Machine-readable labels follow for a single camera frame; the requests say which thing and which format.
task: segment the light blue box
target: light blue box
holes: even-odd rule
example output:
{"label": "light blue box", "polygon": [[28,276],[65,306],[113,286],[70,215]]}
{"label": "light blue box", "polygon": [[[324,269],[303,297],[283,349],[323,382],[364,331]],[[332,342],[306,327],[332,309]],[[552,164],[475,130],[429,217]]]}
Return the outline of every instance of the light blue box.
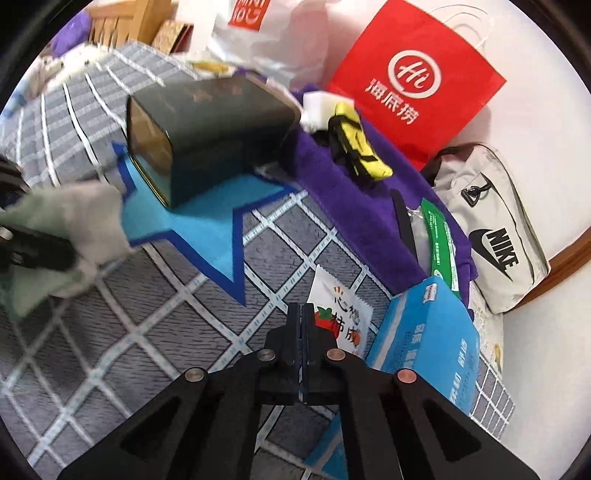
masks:
{"label": "light blue box", "polygon": [[[431,277],[390,302],[366,362],[394,373],[410,368],[469,414],[476,391],[479,336],[462,302]],[[314,471],[345,480],[339,416],[305,461]]]}

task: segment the wooden frame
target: wooden frame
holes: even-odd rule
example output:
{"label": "wooden frame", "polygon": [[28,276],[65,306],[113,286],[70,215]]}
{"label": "wooden frame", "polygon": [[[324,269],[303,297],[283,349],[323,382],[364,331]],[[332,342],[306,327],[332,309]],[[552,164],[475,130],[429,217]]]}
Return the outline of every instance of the wooden frame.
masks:
{"label": "wooden frame", "polygon": [[89,42],[113,48],[128,40],[151,44],[172,7],[171,0],[126,0],[86,12],[92,19]]}
{"label": "wooden frame", "polygon": [[529,301],[546,293],[551,288],[554,288],[584,266],[589,260],[591,260],[591,228],[587,228],[587,231],[575,243],[562,250],[550,260],[550,275],[529,292],[515,308],[525,305]]}

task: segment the red paper bag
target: red paper bag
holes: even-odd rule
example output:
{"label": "red paper bag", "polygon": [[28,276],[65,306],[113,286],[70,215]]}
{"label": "red paper bag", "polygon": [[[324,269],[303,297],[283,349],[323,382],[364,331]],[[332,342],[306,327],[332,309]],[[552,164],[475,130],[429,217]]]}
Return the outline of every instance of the red paper bag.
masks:
{"label": "red paper bag", "polygon": [[353,98],[420,169],[504,83],[460,35],[404,0],[388,0],[327,89]]}

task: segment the metal rivet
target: metal rivet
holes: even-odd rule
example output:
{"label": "metal rivet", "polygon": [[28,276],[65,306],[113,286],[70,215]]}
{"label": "metal rivet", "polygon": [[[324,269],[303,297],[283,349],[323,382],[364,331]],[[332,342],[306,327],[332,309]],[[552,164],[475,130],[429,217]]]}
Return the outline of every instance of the metal rivet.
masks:
{"label": "metal rivet", "polygon": [[345,358],[345,352],[343,352],[340,348],[331,348],[328,352],[326,352],[326,356],[329,360],[340,362],[343,358]]}
{"label": "metal rivet", "polygon": [[270,362],[275,358],[275,352],[268,348],[264,348],[257,353],[256,357],[263,362]]}
{"label": "metal rivet", "polygon": [[417,379],[417,374],[409,369],[404,369],[398,372],[398,379],[402,383],[414,383]]}
{"label": "metal rivet", "polygon": [[189,370],[185,372],[185,378],[189,382],[200,382],[204,377],[205,373],[203,373],[203,370],[197,367],[189,368]]}
{"label": "metal rivet", "polygon": [[14,234],[8,228],[0,227],[0,238],[8,242],[12,240],[12,237],[14,237]]}

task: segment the purple towel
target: purple towel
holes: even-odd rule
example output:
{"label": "purple towel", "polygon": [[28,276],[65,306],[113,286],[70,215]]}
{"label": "purple towel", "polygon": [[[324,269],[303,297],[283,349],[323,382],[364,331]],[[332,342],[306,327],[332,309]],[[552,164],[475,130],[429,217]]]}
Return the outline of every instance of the purple towel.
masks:
{"label": "purple towel", "polygon": [[[295,94],[301,102],[306,86]],[[460,226],[441,200],[404,156],[369,122],[365,134],[380,158],[394,169],[389,179],[371,189],[360,190],[342,166],[334,163],[327,147],[321,147],[299,129],[287,145],[282,166],[305,188],[333,221],[345,241],[393,294],[421,283],[426,275],[400,240],[390,189],[397,189],[406,205],[418,208],[426,198],[445,215],[456,246],[460,295],[468,303],[470,280],[477,276],[471,246]]]}
{"label": "purple towel", "polygon": [[75,46],[88,40],[92,20],[86,12],[78,12],[51,41],[54,57],[61,57]]}

